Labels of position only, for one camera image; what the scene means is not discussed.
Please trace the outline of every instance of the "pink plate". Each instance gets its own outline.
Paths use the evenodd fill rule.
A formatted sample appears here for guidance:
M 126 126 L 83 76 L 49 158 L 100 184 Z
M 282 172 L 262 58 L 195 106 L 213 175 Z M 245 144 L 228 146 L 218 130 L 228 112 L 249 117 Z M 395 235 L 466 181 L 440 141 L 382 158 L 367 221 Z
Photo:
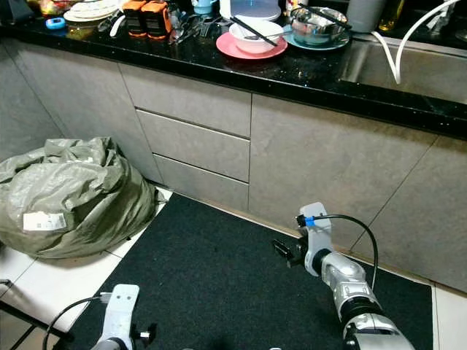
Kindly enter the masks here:
M 248 53 L 241 51 L 235 45 L 235 38 L 232 36 L 232 34 L 227 32 L 217 38 L 216 46 L 222 53 L 235 58 L 243 58 L 244 60 L 259 60 L 261 58 L 270 58 L 283 53 L 284 50 L 287 49 L 287 42 L 284 40 L 284 38 L 280 38 L 277 42 L 277 46 L 268 52 Z

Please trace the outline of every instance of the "spoon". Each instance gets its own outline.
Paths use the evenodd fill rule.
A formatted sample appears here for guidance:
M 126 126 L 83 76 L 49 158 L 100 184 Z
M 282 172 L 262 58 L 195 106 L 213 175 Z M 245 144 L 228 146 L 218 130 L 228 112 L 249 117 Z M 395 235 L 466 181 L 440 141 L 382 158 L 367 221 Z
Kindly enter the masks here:
M 282 33 L 277 33 L 277 34 L 269 34 L 265 35 L 266 38 L 270 36 L 284 36 L 293 33 L 293 31 L 284 31 Z M 249 35 L 249 36 L 244 36 L 243 39 L 249 39 L 249 40 L 258 40 L 260 37 L 258 35 Z

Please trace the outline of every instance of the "kitchen counter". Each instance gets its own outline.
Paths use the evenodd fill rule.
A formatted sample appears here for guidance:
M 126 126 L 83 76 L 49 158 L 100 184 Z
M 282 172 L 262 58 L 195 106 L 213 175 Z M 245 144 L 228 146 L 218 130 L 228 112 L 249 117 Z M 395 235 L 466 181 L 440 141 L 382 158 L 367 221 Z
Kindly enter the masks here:
M 32 44 L 467 139 L 465 104 L 341 80 L 350 45 L 322 52 L 289 45 L 277 57 L 242 61 L 217 50 L 215 39 L 220 34 L 214 32 L 207 38 L 190 38 L 169 46 L 149 39 L 130 39 L 126 33 L 111 39 L 94 28 L 49 31 L 43 19 L 0 26 L 0 36 Z M 457 46 L 467 49 L 467 43 L 461 41 Z

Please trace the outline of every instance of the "white bowl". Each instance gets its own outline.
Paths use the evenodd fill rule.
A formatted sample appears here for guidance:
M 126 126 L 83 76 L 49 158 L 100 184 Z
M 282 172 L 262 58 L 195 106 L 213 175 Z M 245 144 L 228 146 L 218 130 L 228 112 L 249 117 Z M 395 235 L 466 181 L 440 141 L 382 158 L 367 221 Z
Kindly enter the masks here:
M 281 26 L 276 23 L 269 22 L 267 20 L 255 20 L 237 16 L 240 20 L 245 22 L 251 28 L 255 29 L 263 35 L 272 35 L 272 34 L 281 34 L 284 32 Z M 266 42 L 264 39 L 259 38 L 254 39 L 245 39 L 246 36 L 255 35 L 246 28 L 243 28 L 237 23 L 234 23 L 228 29 L 230 34 L 235 39 L 236 46 L 246 53 L 267 53 L 268 51 L 274 49 L 274 46 Z M 277 43 L 280 39 L 280 36 L 268 36 L 272 42 Z

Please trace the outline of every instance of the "cabinet door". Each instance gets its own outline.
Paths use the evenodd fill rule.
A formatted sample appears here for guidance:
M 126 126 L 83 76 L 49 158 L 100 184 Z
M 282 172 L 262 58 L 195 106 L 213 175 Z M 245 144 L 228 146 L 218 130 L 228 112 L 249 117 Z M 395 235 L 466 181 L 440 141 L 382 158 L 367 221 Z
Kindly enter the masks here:
M 0 44 L 0 162 L 56 137 L 57 125 Z
M 382 260 L 467 292 L 466 174 L 467 142 L 436 140 L 374 220 Z
M 435 138 L 254 95 L 249 209 L 296 228 L 300 207 L 320 201 L 328 213 L 369 224 Z M 355 224 L 333 222 L 333 242 L 339 246 L 350 248 L 361 233 Z
M 163 182 L 118 65 L 17 42 L 20 66 L 66 138 L 111 136 L 143 176 Z
M 120 67 L 135 106 L 250 136 L 250 93 L 124 64 Z
M 222 208 L 247 210 L 248 184 L 160 155 L 154 158 L 169 188 Z
M 248 182 L 249 140 L 153 113 L 137 113 L 154 153 Z

